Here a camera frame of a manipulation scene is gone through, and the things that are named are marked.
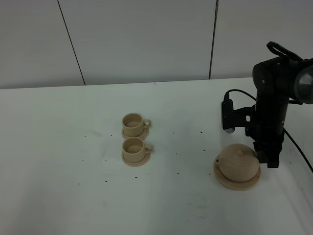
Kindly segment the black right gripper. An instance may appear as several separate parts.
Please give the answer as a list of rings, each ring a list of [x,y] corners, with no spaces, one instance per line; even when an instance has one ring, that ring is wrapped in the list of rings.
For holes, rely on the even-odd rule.
[[[259,163],[268,168],[279,167],[279,155],[284,141],[285,106],[251,107],[250,122],[245,134],[251,137]]]

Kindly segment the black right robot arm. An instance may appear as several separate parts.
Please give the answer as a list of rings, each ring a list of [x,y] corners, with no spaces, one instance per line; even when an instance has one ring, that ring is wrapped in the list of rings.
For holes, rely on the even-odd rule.
[[[259,162],[277,168],[289,99],[313,102],[313,61],[276,57],[255,65],[252,77],[257,96],[250,136]]]

